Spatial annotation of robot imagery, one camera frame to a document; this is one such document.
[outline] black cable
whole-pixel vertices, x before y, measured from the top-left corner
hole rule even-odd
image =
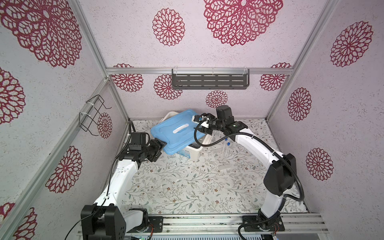
[[[148,142],[145,144],[145,146],[148,146],[149,145],[149,140],[151,139],[151,136],[147,132],[145,134],[148,135]]]
[[[120,154],[124,151],[124,149],[127,148],[128,144],[129,144],[129,141],[130,141],[130,139],[131,139],[131,128],[133,129],[134,132],[136,132],[136,130],[135,130],[135,126],[133,125],[133,122],[132,122],[132,121],[129,121],[129,123],[128,123],[129,137],[128,137],[128,140],[127,140],[126,144],[125,144],[124,147],[121,149],[121,151],[119,152],[119,154],[115,157],[115,160],[114,160],[113,163],[112,163],[111,171],[109,172],[109,181],[108,181],[108,188],[107,188],[107,194],[106,194],[106,196],[108,196],[109,186],[110,186],[110,184],[111,184],[111,178],[112,178],[113,166],[114,166],[116,160],[119,158]],[[99,207],[96,211],[94,211],[92,214],[90,214],[90,215],[88,215],[88,216],[86,216],[86,217],[83,217],[82,219],[78,220],[78,221],[73,225],[73,227],[71,227],[71,229],[68,231],[68,233],[67,233],[67,235],[65,236],[64,240],[67,239],[67,237],[68,237],[68,235],[70,234],[70,232],[72,231],[72,229],[73,229],[79,222],[81,222],[82,220],[84,220],[84,219],[86,219],[86,218],[88,218],[88,217],[90,217],[90,216],[94,216],[94,215],[101,209],[101,207],[104,205],[104,203],[105,203],[106,200],[107,200],[107,199],[105,198],[104,201],[103,201],[103,203],[100,205],[100,207]]]
[[[275,152],[275,150],[273,148],[271,148],[268,144],[266,144],[263,140],[261,140],[260,138],[252,135],[252,134],[249,134],[249,133],[246,133],[246,132],[236,132],[236,133],[231,133],[227,136],[224,136],[222,138],[220,138],[219,140],[217,140],[216,142],[214,143],[211,143],[211,144],[202,144],[198,141],[197,137],[196,137],[196,133],[197,133],[197,130],[198,128],[201,126],[202,123],[204,123],[207,119],[203,119],[201,122],[199,122],[199,124],[196,126],[195,128],[195,132],[194,132],[194,138],[195,138],[195,141],[198,145],[202,146],[202,147],[210,147],[210,146],[213,146],[213,145],[216,145],[218,144],[219,142],[223,141],[224,139],[226,139],[227,137],[230,137],[230,136],[235,136],[235,135],[246,135],[248,137],[252,137],[253,139],[256,139],[258,142],[260,142],[261,144],[263,144],[263,146],[265,146],[270,152],[273,153],[273,155],[275,155],[279,160],[282,161],[282,163],[288,168],[288,170],[291,172],[293,178],[295,179],[296,181],[296,184],[297,184],[297,188],[299,190],[299,197],[295,197],[291,194],[284,194],[283,197],[286,198],[286,197],[289,197],[289,198],[292,198],[293,200],[296,200],[296,201],[303,201],[304,200],[304,190],[303,190],[303,185],[301,184],[300,182],[300,179],[299,177],[297,176],[296,172],[293,170],[293,168],[291,167],[291,165],[285,161],[285,159],[283,159],[277,152]]]
[[[277,218],[280,214],[280,211],[283,209],[284,207],[284,204],[285,204],[285,198],[283,198],[282,202],[280,203],[280,207],[279,207],[279,210],[277,212],[275,212],[275,214],[273,214],[270,218],[266,219],[266,220],[263,220],[263,221],[260,221],[260,222],[251,222],[251,223],[245,223],[245,224],[242,224],[238,227],[237,229],[237,233],[239,234],[239,236],[241,237],[242,240],[248,240],[246,239],[240,232],[240,230],[244,227],[247,227],[247,226],[252,226],[252,225],[256,225],[256,224],[262,224],[262,223],[265,223],[265,222],[268,222],[270,220],[273,220],[275,218]]]
[[[67,233],[67,235],[65,236],[64,240],[67,240],[68,235],[70,234],[70,232],[72,231],[72,229],[73,229],[79,222],[81,222],[82,220],[84,220],[84,219],[86,219],[86,218],[88,218],[88,217],[90,217],[90,216],[94,216],[94,215],[101,209],[101,206],[100,206],[95,212],[93,212],[92,214],[89,214],[88,216],[83,217],[82,219],[78,220],[78,221],[73,225],[73,227],[71,227],[71,229],[68,231],[68,233]]]

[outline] red wire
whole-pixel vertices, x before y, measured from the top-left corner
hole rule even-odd
[[[151,225],[151,227],[152,227],[152,231],[151,231],[151,235],[149,236],[149,239],[148,239],[148,240],[151,240],[151,238],[152,238],[152,234],[153,234],[153,225],[152,225],[152,223],[150,223],[150,225]]]

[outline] cable clip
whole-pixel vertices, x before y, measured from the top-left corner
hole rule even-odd
[[[81,113],[84,113],[84,112],[81,112]],[[91,117],[88,113],[84,113],[84,114],[86,114],[86,115],[88,115],[89,117]]]

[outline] lid handle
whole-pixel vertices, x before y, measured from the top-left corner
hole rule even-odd
[[[188,126],[189,126],[188,123],[186,123],[184,125],[181,125],[180,127],[178,127],[175,130],[173,130],[173,133],[177,133],[177,132],[181,131],[182,129],[184,129],[184,128],[188,127]]]

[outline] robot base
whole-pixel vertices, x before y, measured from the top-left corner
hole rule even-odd
[[[243,216],[243,224],[245,223],[252,223],[252,222],[258,222],[260,221],[260,217],[257,215],[255,216]],[[246,232],[263,232],[263,231],[285,231],[285,227],[283,224],[283,221],[281,220],[281,216],[276,218],[276,220],[271,220],[270,222],[262,223],[262,224],[255,224],[251,226],[244,227],[244,230]]]

